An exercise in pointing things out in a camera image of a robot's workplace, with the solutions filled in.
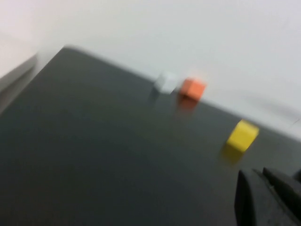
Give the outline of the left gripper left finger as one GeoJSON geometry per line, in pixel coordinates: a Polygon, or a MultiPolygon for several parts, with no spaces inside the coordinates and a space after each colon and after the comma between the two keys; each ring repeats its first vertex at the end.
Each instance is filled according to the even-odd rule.
{"type": "Polygon", "coordinates": [[[263,171],[240,170],[235,195],[235,216],[238,226],[262,226],[261,200],[265,190],[263,171]]]}

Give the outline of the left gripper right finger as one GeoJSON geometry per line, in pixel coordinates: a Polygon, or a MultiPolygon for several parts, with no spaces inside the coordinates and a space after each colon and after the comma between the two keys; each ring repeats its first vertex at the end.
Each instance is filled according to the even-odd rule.
{"type": "Polygon", "coordinates": [[[301,184],[275,169],[264,168],[262,195],[263,226],[299,226],[301,224],[301,184]]]}

